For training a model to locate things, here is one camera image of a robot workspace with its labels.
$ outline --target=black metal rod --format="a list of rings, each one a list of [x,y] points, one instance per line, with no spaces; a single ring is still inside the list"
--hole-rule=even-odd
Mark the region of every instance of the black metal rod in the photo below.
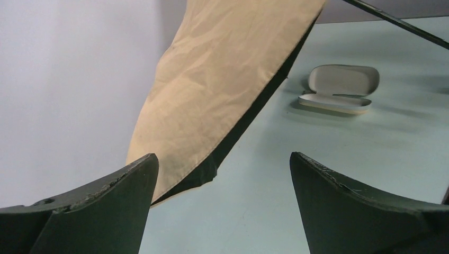
[[[449,43],[447,41],[431,33],[428,33],[422,29],[419,29],[416,26],[411,25],[403,20],[400,20],[388,13],[385,13],[383,10],[380,10],[360,0],[343,0],[343,1],[449,50]]]

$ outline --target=umbrella fabric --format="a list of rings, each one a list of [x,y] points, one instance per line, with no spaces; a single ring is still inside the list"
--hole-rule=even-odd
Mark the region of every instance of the umbrella fabric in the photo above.
[[[325,0],[188,0],[127,163],[155,153],[153,203],[209,182],[286,78]]]

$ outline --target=open eyeglass case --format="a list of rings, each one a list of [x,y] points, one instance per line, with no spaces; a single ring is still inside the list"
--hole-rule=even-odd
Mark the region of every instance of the open eyeglass case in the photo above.
[[[379,86],[379,72],[368,66],[322,65],[310,73],[313,93],[299,96],[300,104],[348,114],[364,114],[371,100],[364,98]]]

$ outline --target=tabletop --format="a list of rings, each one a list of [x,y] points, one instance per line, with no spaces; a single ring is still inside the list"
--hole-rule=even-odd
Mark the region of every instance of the tabletop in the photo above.
[[[408,22],[449,39],[449,17]],[[385,21],[316,25],[214,181],[150,209],[140,253],[309,253],[294,151],[384,191],[440,203],[449,185],[448,60],[449,51]],[[379,71],[368,113],[298,104],[308,74],[324,64]]]

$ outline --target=gray wall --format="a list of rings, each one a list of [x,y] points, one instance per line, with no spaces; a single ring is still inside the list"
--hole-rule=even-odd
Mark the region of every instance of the gray wall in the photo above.
[[[449,0],[364,0],[366,3],[407,19],[413,17],[435,17],[449,15]],[[377,18],[344,2],[328,0],[319,23],[368,21]]]

